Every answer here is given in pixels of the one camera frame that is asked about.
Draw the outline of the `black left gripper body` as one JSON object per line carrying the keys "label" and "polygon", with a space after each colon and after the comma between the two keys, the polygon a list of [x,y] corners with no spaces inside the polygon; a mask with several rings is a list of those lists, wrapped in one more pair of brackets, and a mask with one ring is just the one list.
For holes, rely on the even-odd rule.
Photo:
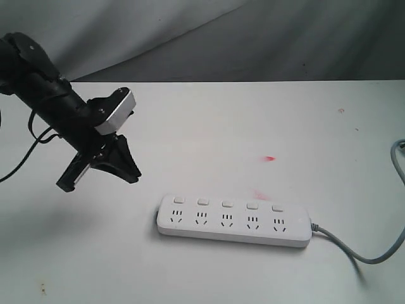
{"label": "black left gripper body", "polygon": [[110,101],[110,98],[92,98],[75,105],[69,117],[58,125],[62,138],[77,151],[56,183],[66,193],[75,190],[76,183],[106,142],[106,136],[100,135],[94,124],[112,108]]}

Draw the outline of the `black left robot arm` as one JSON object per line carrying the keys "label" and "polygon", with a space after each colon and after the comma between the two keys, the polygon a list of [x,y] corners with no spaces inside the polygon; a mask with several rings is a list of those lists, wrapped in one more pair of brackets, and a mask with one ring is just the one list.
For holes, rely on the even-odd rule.
{"label": "black left robot arm", "polygon": [[1,94],[16,95],[55,130],[77,154],[57,181],[65,192],[75,189],[88,168],[136,183],[141,172],[127,139],[117,132],[133,114],[132,91],[120,87],[108,97],[84,101],[62,76],[44,49],[29,36],[1,38]]}

